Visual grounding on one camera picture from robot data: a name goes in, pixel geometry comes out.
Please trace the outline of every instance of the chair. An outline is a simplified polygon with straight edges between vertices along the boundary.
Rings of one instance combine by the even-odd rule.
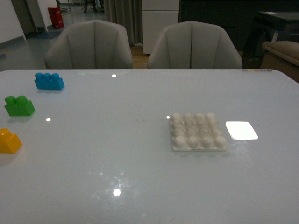
[[[299,83],[299,43],[292,41],[265,42],[266,51],[261,69],[274,69],[285,73]]]
[[[186,21],[159,33],[148,68],[241,69],[242,59],[223,28]]]
[[[45,56],[47,69],[131,69],[126,29],[92,20],[67,27]]]

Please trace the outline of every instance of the toy building block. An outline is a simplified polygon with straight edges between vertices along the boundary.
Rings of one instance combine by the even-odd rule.
[[[16,134],[10,133],[7,128],[0,129],[0,153],[14,154],[21,146]]]
[[[64,81],[57,73],[36,73],[36,87],[39,90],[62,90],[64,88]]]
[[[27,100],[26,96],[9,96],[5,98],[5,109],[11,117],[15,116],[31,116],[35,111],[31,100]]]

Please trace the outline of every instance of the white lego baseplate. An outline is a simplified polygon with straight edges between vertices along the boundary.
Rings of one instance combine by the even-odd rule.
[[[226,139],[212,113],[174,113],[171,116],[171,134],[175,152],[227,151]]]

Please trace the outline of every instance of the wall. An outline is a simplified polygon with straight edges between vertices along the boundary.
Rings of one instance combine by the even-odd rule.
[[[37,0],[39,8],[42,13],[43,21],[46,27],[52,25],[51,18],[49,16],[48,8],[57,7],[56,0]]]
[[[23,36],[18,17],[10,0],[0,0],[0,43]]]
[[[26,0],[36,27],[44,28],[43,17],[36,0]]]

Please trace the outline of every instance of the white wall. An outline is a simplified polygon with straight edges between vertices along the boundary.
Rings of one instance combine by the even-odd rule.
[[[0,0],[0,43],[20,36],[24,34],[13,4],[10,0]]]
[[[39,8],[42,13],[43,21],[45,26],[48,27],[52,25],[51,18],[48,12],[49,7],[57,7],[56,0],[37,0]]]

